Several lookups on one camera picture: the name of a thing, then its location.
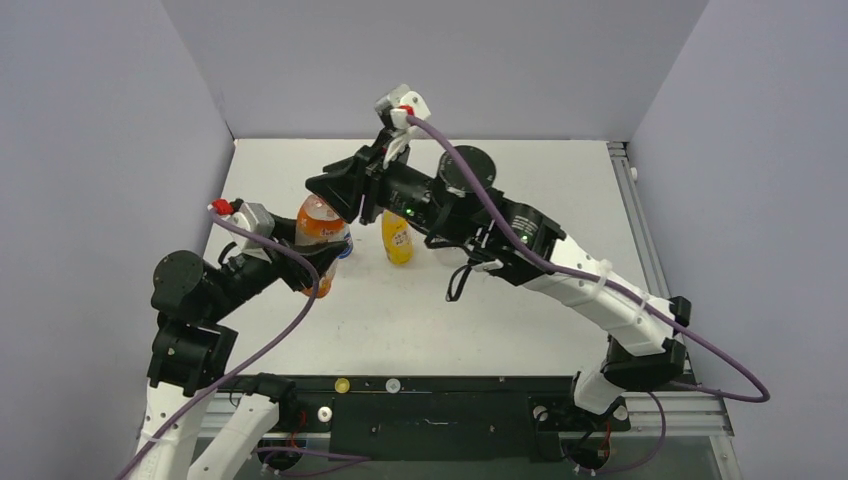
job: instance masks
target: white table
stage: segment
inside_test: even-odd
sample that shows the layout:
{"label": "white table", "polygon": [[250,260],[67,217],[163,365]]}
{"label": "white table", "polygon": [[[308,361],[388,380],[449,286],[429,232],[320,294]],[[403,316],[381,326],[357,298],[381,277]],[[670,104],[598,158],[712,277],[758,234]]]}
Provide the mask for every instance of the white table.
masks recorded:
{"label": "white table", "polygon": [[[307,177],[367,140],[239,140],[222,197],[263,203],[293,217]],[[605,142],[456,141],[494,159],[495,187],[558,221],[589,253],[613,262],[639,287],[645,277]],[[442,150],[412,144],[410,165],[433,175]],[[289,375],[571,375],[603,358],[606,334],[559,303],[473,273],[462,299],[446,303],[451,268],[416,236],[412,262],[385,257],[380,226],[351,226],[353,254],[330,294],[282,344],[245,373]],[[213,227],[204,258],[215,263],[230,235]],[[277,282],[226,318],[239,332],[229,367],[282,330],[306,297]]]}

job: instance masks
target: yellow round object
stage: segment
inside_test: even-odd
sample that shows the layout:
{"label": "yellow round object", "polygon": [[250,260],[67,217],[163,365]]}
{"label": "yellow round object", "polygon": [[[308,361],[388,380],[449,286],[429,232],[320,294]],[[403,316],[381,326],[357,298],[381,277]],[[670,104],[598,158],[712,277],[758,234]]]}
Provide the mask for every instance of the yellow round object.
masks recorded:
{"label": "yellow round object", "polygon": [[350,391],[350,381],[344,377],[336,380],[336,391],[338,393],[347,393]]}

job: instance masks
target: orange bottle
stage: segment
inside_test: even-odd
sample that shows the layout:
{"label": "orange bottle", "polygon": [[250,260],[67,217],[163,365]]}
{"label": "orange bottle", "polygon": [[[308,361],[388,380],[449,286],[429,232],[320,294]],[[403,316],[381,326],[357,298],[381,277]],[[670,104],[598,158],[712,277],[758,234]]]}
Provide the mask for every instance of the orange bottle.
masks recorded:
{"label": "orange bottle", "polygon": [[[294,241],[297,245],[314,245],[334,240],[340,240],[345,232],[345,222],[329,205],[324,203],[317,195],[309,195],[297,212],[297,226],[295,228]],[[327,273],[321,277],[318,286],[318,298],[323,298],[330,292],[333,277],[336,274],[338,259]],[[310,295],[312,288],[302,291],[304,295]]]}

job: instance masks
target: gray wall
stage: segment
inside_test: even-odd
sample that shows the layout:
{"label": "gray wall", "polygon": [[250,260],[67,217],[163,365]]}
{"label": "gray wall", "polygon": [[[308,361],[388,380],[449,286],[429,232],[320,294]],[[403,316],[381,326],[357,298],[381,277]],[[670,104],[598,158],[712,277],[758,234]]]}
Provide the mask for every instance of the gray wall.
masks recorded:
{"label": "gray wall", "polygon": [[[844,478],[848,3],[712,0],[630,154],[693,327],[771,387],[729,402],[747,480]],[[705,382],[745,382],[698,350]]]}
{"label": "gray wall", "polygon": [[457,138],[630,139],[707,0],[163,0],[236,137],[372,136],[398,83]]}
{"label": "gray wall", "polygon": [[158,1],[0,2],[4,478],[111,478],[129,458],[151,273],[205,241],[231,149]]}

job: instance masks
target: yellow bottle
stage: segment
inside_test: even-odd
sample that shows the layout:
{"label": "yellow bottle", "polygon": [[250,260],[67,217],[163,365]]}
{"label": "yellow bottle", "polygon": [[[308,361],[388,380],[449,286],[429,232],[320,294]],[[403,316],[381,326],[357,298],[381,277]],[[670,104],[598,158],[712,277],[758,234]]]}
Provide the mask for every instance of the yellow bottle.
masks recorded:
{"label": "yellow bottle", "polygon": [[409,224],[392,212],[383,212],[383,246],[386,256],[395,265],[403,265],[412,259],[412,236]]}

